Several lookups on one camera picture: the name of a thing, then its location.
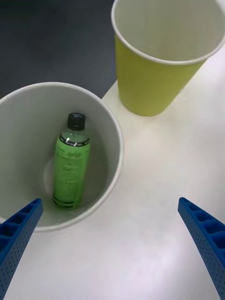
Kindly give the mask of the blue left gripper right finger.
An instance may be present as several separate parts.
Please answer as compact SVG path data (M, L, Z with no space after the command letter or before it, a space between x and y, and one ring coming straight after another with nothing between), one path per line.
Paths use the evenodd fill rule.
M179 199L178 212L220 299L225 300L225 225L184 197Z

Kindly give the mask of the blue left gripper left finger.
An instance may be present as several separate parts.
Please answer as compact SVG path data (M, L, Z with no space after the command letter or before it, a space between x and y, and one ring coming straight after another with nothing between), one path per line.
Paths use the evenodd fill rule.
M1 300L42 214L42 200L35 199L0 225Z

